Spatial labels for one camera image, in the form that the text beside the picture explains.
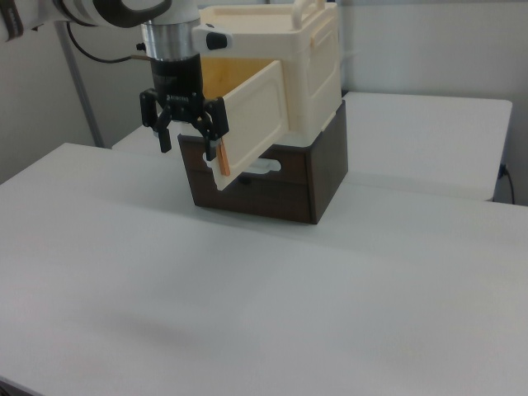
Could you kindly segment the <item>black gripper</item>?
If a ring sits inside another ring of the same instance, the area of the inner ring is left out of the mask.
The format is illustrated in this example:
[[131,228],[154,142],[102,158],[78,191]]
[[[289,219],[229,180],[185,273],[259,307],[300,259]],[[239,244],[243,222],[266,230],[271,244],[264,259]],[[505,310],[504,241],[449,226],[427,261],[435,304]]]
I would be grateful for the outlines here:
[[[227,111],[222,97],[205,99],[199,54],[179,60],[151,59],[154,90],[139,94],[142,122],[158,136],[162,153],[172,149],[168,125],[174,120],[191,123],[205,142],[207,161],[216,158],[220,140],[229,132]],[[176,111],[166,105],[168,97],[175,97]],[[163,108],[157,113],[157,103]]]

